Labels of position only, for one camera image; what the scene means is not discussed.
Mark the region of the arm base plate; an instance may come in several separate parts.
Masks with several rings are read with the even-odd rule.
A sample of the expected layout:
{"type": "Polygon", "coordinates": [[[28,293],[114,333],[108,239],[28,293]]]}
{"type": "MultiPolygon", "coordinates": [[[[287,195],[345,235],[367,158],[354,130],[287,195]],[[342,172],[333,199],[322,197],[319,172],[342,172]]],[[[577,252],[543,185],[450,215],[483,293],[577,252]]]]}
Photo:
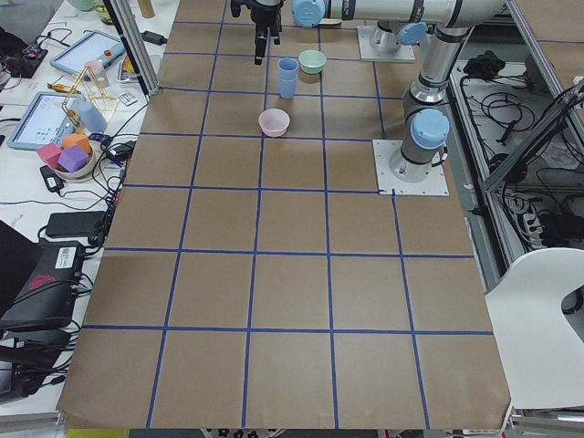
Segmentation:
{"type": "Polygon", "coordinates": [[[449,195],[438,152],[430,162],[414,164],[402,156],[402,141],[373,140],[372,146],[379,194],[449,195]]]}
{"type": "Polygon", "coordinates": [[[398,33],[404,23],[379,21],[374,26],[359,26],[358,42],[360,59],[368,62],[413,63],[412,46],[398,41],[398,33]]]}

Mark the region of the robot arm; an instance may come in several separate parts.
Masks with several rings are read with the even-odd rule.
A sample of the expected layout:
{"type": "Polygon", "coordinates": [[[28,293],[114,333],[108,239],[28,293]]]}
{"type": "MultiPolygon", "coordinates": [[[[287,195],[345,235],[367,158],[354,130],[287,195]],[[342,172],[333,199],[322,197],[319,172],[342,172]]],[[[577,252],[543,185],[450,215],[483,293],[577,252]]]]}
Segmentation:
{"type": "Polygon", "coordinates": [[[438,110],[454,62],[474,26],[500,12],[500,1],[476,0],[341,0],[294,1],[298,26],[312,28],[324,19],[376,21],[358,29],[360,56],[367,61],[412,61],[406,52],[423,45],[418,77],[404,93],[407,131],[400,148],[389,158],[391,173],[407,183],[423,181],[435,153],[443,147],[450,123],[438,110]]]}

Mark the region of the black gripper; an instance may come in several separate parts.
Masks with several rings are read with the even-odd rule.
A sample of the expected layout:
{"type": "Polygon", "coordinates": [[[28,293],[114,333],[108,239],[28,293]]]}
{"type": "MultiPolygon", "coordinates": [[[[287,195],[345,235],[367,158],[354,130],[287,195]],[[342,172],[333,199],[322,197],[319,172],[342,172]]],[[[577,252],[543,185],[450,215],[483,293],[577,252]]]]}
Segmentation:
{"type": "Polygon", "coordinates": [[[251,19],[256,24],[254,63],[261,65],[266,55],[266,47],[269,44],[269,27],[274,44],[281,44],[281,8],[283,2],[280,0],[231,0],[230,10],[233,18],[238,18],[241,15],[243,6],[250,10],[251,19]]]}

